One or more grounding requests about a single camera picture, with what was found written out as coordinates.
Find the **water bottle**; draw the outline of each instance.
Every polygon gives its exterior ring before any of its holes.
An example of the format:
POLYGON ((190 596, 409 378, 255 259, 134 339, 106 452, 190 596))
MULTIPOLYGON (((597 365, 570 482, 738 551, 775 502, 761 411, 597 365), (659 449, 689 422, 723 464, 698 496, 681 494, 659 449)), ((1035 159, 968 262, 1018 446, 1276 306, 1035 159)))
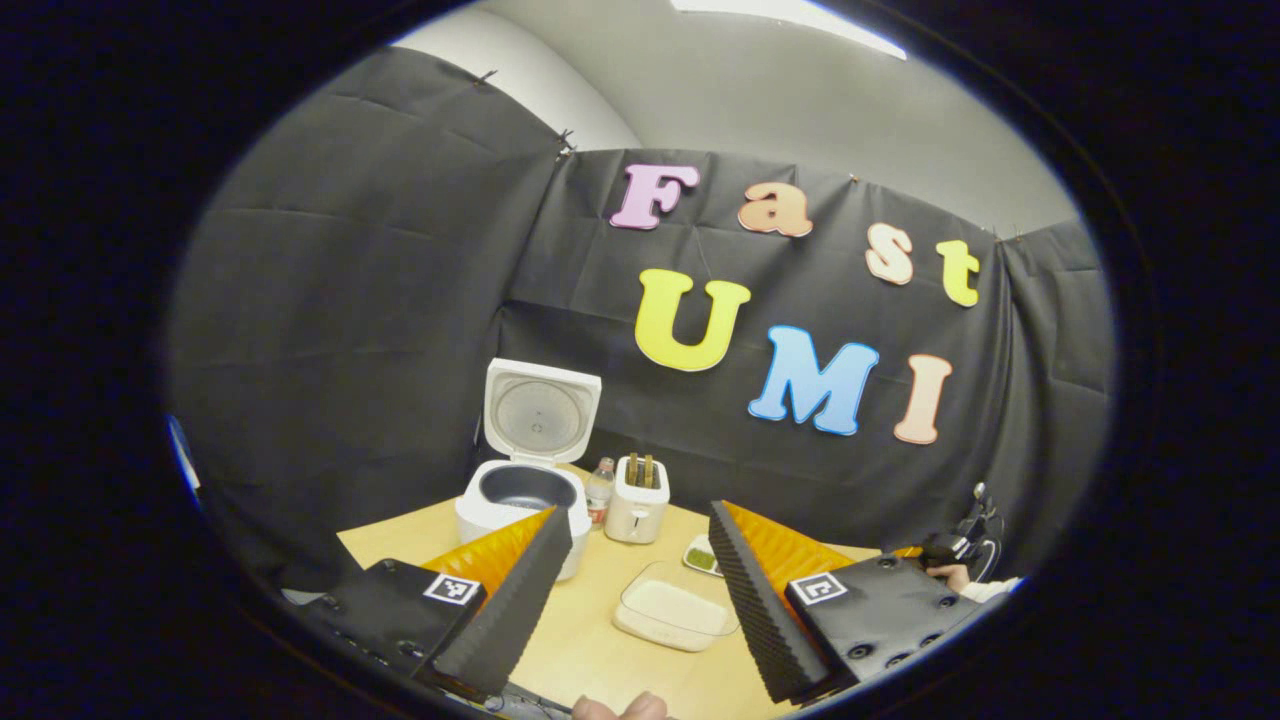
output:
POLYGON ((604 515, 609 510, 609 500, 613 497, 613 460, 602 457, 595 471, 586 480, 586 514, 591 518, 591 527, 599 528, 604 524, 604 515))

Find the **pink letter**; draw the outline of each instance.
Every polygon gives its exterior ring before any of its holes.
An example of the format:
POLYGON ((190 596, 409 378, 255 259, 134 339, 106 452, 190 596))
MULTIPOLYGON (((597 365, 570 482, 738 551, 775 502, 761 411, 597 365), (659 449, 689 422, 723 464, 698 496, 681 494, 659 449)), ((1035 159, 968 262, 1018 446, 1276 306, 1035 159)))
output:
POLYGON ((627 165, 627 195, 622 199, 622 209, 609 218, 616 228, 652 231, 658 227, 658 217, 653 214, 657 201, 663 213, 669 213, 680 200, 680 184, 698 184, 698 168, 692 165, 627 165), (673 182, 658 183, 662 178, 673 182))

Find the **screw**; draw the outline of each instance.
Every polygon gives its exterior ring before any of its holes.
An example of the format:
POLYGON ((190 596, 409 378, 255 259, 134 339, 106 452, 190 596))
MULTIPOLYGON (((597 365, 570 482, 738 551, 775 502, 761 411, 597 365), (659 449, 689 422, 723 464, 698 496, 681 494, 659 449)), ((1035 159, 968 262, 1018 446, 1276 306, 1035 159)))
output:
POLYGON ((407 655, 408 657, 413 657, 416 660, 422 660, 424 657, 426 657, 426 651, 422 650, 422 646, 417 644, 416 642, 401 641, 396 643, 396 647, 399 648, 399 651, 403 655, 407 655))

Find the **orange letter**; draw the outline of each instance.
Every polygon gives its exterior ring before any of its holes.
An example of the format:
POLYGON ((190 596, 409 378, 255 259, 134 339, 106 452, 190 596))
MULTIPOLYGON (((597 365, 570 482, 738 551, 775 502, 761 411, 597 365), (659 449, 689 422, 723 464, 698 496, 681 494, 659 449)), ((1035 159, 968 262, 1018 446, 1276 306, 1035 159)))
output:
POLYGON ((788 237, 809 234, 813 223, 805 217, 804 191, 785 182, 762 182, 746 188, 750 200, 737 211, 737 222, 751 232, 774 232, 788 237))
POLYGON ((905 232, 876 223, 867 228, 867 242, 872 245, 867 251, 867 269, 873 275, 893 284, 911 282, 911 259, 906 256, 911 251, 911 238, 905 232))
POLYGON ((951 374, 951 363, 932 355, 913 355, 906 359, 906 364, 915 370, 915 382, 911 383, 906 416, 893 425, 893 437, 902 442, 929 445, 938 439, 933 420, 938 416, 942 380, 951 374))

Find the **ceiling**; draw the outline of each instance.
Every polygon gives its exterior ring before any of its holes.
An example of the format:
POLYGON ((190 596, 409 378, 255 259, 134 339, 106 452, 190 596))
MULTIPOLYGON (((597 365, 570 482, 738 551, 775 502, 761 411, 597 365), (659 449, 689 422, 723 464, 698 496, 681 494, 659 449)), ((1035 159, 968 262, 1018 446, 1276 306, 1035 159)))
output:
POLYGON ((902 61, 806 27, 680 13, 668 0, 484 0, 476 8, 563 58, 645 147, 849 172, 1001 237, 1076 217, 1037 152, 910 49, 902 61))

